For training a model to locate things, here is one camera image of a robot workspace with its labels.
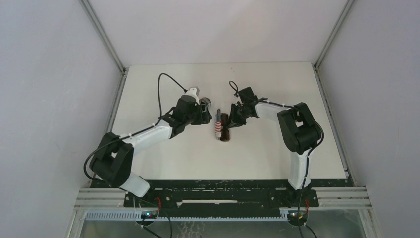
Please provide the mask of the brown striped glasses case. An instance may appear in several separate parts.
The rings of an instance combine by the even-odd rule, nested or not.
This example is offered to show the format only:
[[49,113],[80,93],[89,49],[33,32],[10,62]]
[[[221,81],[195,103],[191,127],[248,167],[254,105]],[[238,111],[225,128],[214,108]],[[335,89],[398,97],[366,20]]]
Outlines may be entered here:
[[211,106],[211,100],[209,98],[207,98],[207,97],[200,98],[199,102],[200,102],[201,105],[204,105],[206,107],[210,107]]

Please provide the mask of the flag print glasses case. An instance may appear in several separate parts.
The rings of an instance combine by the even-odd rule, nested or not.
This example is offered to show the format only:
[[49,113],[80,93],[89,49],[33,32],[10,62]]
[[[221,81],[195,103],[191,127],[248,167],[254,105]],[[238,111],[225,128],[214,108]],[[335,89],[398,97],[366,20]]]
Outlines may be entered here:
[[221,141],[220,140],[221,130],[222,130],[221,114],[222,114],[221,109],[217,109],[215,123],[214,123],[214,132],[215,132],[215,137],[218,141]]

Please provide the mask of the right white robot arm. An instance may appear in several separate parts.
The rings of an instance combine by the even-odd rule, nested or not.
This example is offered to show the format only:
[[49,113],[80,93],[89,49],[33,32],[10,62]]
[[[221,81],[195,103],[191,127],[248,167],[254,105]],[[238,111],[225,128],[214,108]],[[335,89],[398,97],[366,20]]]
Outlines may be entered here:
[[232,86],[238,102],[231,104],[227,128],[246,125],[250,117],[264,118],[277,122],[283,142],[291,152],[288,182],[294,190],[309,186],[309,168],[312,152],[324,139],[322,127],[314,119],[306,103],[286,105],[271,102],[268,98],[258,98],[251,87],[238,90]]

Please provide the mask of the brown tortoise sunglasses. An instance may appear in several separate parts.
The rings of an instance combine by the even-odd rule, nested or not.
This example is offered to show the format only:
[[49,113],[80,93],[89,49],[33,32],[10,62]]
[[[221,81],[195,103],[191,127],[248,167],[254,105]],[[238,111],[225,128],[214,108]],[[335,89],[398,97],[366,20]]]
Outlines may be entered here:
[[229,123],[229,115],[226,113],[222,113],[221,114],[222,130],[221,130],[221,137],[220,137],[220,140],[222,142],[230,141],[230,130],[227,128],[228,123]]

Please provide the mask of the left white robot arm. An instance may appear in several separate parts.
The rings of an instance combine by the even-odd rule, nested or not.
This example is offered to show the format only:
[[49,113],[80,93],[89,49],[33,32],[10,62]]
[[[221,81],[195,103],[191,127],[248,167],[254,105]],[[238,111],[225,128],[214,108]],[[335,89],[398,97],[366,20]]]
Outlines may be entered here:
[[212,116],[211,101],[203,97],[181,96],[176,106],[161,115],[156,124],[126,136],[106,133],[85,166],[112,188],[125,190],[139,198],[150,184],[132,170],[133,159],[139,152],[181,134],[188,125],[208,124]]

